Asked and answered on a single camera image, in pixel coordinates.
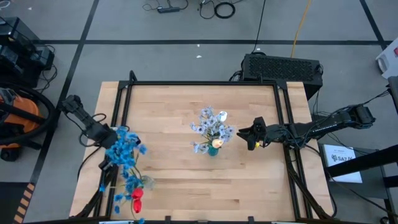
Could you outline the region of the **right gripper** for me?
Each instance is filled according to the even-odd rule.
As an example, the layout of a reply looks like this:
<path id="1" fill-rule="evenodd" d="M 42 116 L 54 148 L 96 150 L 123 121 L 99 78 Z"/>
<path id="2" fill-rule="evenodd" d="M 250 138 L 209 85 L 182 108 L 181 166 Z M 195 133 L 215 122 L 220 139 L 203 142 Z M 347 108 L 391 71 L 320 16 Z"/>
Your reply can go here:
<path id="1" fill-rule="evenodd" d="M 240 129 L 236 134 L 247 142 L 248 150 L 253 151 L 259 141 L 257 137 L 262 141 L 262 147 L 267 147 L 272 142 L 279 142 L 282 139 L 282 126 L 277 124 L 266 126 L 263 117 L 257 117 L 250 127 Z"/>

